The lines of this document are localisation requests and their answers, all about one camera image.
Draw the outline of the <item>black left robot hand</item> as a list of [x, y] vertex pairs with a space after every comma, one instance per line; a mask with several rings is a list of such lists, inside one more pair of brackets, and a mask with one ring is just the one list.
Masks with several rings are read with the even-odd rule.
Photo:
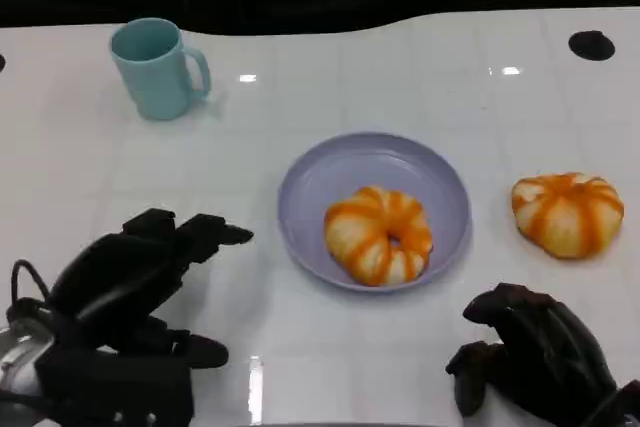
[[150, 208], [85, 248], [56, 279], [47, 302], [91, 347], [176, 357], [192, 369], [222, 367], [229, 359], [224, 344], [171, 329], [153, 313], [179, 291], [192, 264], [252, 237], [219, 216], [198, 214], [176, 225], [174, 212]]

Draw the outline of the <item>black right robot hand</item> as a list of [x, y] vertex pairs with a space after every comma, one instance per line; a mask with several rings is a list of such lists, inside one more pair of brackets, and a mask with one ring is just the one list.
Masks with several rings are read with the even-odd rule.
[[465, 319], [499, 342], [459, 348], [446, 366], [459, 413], [475, 415], [488, 387], [554, 426], [636, 426], [639, 383], [619, 386], [595, 336], [562, 302], [500, 283], [476, 296]]

